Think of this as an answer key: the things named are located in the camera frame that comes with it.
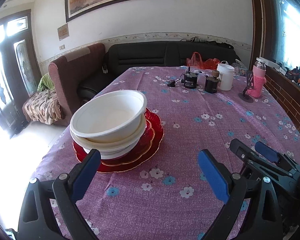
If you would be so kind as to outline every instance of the silver rivet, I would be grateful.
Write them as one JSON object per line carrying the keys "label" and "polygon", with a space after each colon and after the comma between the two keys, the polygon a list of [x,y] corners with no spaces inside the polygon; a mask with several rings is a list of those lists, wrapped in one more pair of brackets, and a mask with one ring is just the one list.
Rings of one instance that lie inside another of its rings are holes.
{"label": "silver rivet", "polygon": [[68,177],[68,174],[62,173],[62,174],[60,174],[59,179],[63,180],[63,179],[66,179],[67,177]]}
{"label": "silver rivet", "polygon": [[34,184],[37,182],[37,178],[31,178],[30,181],[29,181],[31,184]]}
{"label": "silver rivet", "polygon": [[263,181],[264,181],[265,183],[269,183],[271,180],[269,179],[269,177],[263,177]]}
{"label": "silver rivet", "polygon": [[234,178],[234,179],[240,179],[241,176],[240,176],[239,173],[234,173],[234,174],[232,174],[232,178]]}

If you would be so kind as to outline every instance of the pink knitted bottle sleeve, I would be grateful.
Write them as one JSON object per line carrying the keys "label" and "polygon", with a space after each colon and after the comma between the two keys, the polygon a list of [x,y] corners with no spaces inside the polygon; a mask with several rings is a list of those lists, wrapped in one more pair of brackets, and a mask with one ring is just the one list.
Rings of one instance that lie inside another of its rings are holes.
{"label": "pink knitted bottle sleeve", "polygon": [[253,75],[253,80],[254,80],[254,89],[248,90],[247,93],[248,95],[254,98],[259,98],[262,92],[262,87],[266,83],[266,78],[261,78]]}

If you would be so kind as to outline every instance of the stacked bowl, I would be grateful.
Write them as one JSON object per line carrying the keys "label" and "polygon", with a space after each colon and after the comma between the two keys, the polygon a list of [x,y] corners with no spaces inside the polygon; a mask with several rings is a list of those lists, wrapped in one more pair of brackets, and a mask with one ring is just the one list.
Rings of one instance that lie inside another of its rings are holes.
{"label": "stacked bowl", "polygon": [[134,90],[101,95],[80,107],[71,118],[73,140],[89,153],[97,149],[101,159],[115,159],[135,147],[146,129],[147,99]]}

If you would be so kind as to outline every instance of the purple tablecloth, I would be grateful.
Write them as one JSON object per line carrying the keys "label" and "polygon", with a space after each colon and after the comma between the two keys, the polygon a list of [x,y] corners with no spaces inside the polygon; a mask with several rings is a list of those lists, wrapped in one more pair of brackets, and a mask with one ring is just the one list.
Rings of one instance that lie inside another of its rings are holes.
{"label": "purple tablecloth", "polygon": [[[253,148],[261,141],[300,163],[300,134],[285,111],[264,89],[249,104],[238,98],[246,83],[235,76],[231,91],[206,93],[204,73],[197,89],[175,88],[185,67],[130,68],[100,94],[120,89],[139,90],[148,108],[157,113],[165,136],[158,152],[137,168],[123,173],[97,173],[77,206],[99,239],[200,239],[223,203],[217,200],[197,164],[198,152],[209,149],[231,172],[242,162],[229,150],[238,138]],[[69,127],[43,158],[34,176],[54,179],[78,163]],[[51,201],[63,234],[71,238],[56,202]],[[242,223],[242,205],[231,236]]]}

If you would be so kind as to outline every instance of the tiled floor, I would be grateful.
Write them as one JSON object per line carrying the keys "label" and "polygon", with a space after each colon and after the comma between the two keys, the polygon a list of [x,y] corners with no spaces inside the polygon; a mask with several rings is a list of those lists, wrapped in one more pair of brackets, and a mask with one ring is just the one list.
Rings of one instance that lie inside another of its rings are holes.
{"label": "tiled floor", "polygon": [[0,133],[0,223],[18,229],[29,178],[65,126],[31,122],[10,140]]}

